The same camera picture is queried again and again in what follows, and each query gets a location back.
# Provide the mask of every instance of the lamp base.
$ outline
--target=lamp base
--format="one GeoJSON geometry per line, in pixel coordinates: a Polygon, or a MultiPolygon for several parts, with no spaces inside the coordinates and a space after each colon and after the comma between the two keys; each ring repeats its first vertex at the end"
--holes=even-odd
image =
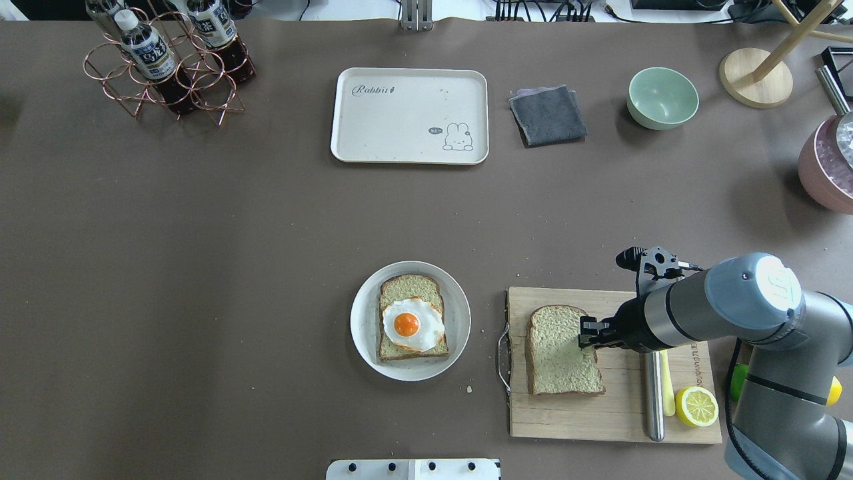
{"type": "Polygon", "coordinates": [[[720,81],[735,100],[753,108],[778,107],[794,88],[791,70],[780,61],[760,81],[752,79],[752,72],[761,65],[770,52],[761,49],[740,49],[726,55],[720,62],[720,81]]]}

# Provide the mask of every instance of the folded towel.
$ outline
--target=folded towel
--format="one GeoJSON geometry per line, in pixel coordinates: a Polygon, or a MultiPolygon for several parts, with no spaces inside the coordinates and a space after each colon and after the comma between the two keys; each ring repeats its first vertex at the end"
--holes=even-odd
{"type": "Polygon", "coordinates": [[[528,146],[566,142],[587,134],[577,92],[565,85],[521,89],[509,99],[528,146]]]}

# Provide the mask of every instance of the yellow object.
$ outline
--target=yellow object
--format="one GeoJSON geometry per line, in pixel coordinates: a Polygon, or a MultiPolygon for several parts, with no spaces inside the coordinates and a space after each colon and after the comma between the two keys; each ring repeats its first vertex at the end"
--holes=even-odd
{"type": "Polygon", "coordinates": [[[827,397],[827,406],[834,405],[841,398],[841,382],[837,377],[833,377],[833,386],[829,388],[829,396],[827,397]]]}
{"type": "Polygon", "coordinates": [[[666,350],[660,351],[660,377],[664,397],[664,415],[671,417],[676,414],[676,394],[672,389],[670,356],[666,353],[666,350]]]}
{"type": "Polygon", "coordinates": [[[706,427],[717,421],[720,408],[714,394],[702,387],[681,389],[676,395],[676,415],[692,427],[706,427]]]}

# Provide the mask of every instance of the pink bowl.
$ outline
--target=pink bowl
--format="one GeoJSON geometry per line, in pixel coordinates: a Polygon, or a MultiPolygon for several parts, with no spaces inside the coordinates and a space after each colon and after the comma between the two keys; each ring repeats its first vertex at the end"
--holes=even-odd
{"type": "Polygon", "coordinates": [[[817,127],[800,151],[800,182],[812,198],[830,210],[853,215],[853,168],[835,144],[833,115],[817,127]]]}

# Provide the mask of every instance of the white plate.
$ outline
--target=white plate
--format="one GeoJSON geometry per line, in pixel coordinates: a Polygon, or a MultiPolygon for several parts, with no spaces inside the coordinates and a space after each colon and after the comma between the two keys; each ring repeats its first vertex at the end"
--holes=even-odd
{"type": "Polygon", "coordinates": [[[447,272],[423,261],[407,260],[382,267],[368,278],[356,294],[350,315],[352,341],[358,353],[374,370],[395,380],[416,382],[444,372],[459,358],[471,333],[471,309],[462,287],[447,272]],[[405,273],[426,275],[438,283],[444,299],[444,334],[450,355],[442,358],[379,362],[379,290],[392,277],[405,273]]]}
{"type": "Polygon", "coordinates": [[[489,154],[485,77],[473,70],[347,68],[332,153],[341,161],[474,165],[489,154]]]}

